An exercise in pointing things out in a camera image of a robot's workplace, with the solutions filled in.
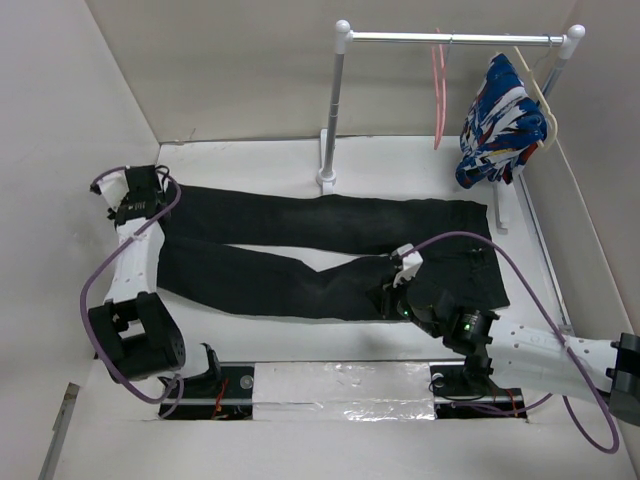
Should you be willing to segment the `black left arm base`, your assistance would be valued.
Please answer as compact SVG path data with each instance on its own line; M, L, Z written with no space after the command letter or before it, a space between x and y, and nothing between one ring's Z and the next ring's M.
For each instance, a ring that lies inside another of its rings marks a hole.
M160 404L158 415L166 420L251 420L254 377L252 363L223 363L218 376L210 371L185 379L176 408L177 389Z

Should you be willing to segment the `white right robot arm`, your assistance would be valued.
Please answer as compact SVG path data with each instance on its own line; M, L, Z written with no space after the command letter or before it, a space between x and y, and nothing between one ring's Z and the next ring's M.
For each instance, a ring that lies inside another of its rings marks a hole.
M608 412L639 423L639 338L585 339L527 327L490 310L456 302L444 288L411 279L367 293L386 320L406 320L464 356L462 381L473 393L495 385L582 400L603 399Z

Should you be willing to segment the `black trousers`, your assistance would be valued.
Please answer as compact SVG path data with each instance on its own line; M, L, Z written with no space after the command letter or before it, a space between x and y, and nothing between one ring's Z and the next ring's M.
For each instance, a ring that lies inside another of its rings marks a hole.
M384 321L366 296L421 245L420 281L480 309L509 305L484 205L465 200L287 198L198 186L165 225L158 286L234 315Z

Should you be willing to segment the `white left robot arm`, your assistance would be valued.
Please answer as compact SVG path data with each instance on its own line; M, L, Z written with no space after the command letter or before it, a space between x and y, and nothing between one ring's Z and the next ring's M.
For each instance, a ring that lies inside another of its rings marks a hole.
M180 199L166 195L173 183L168 168L146 165L116 167L90 186L109 206L118 246L97 269L114 269L103 303L83 304L81 313L99 359L127 389L186 362L183 336L157 293L162 223Z

